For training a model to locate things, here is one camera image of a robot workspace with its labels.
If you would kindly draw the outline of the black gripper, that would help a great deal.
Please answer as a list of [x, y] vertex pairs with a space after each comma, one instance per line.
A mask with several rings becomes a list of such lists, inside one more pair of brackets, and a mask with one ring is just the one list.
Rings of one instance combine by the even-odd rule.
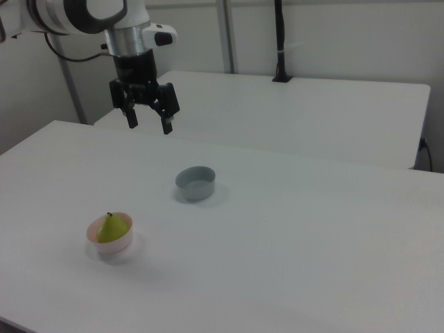
[[112, 104], [126, 117], [129, 128], [138, 126], [135, 104], [149, 105], [161, 118], [165, 135], [173, 131], [174, 115], [180, 111], [172, 83], [158, 85], [153, 51], [132, 57], [112, 57], [117, 78], [110, 82]]

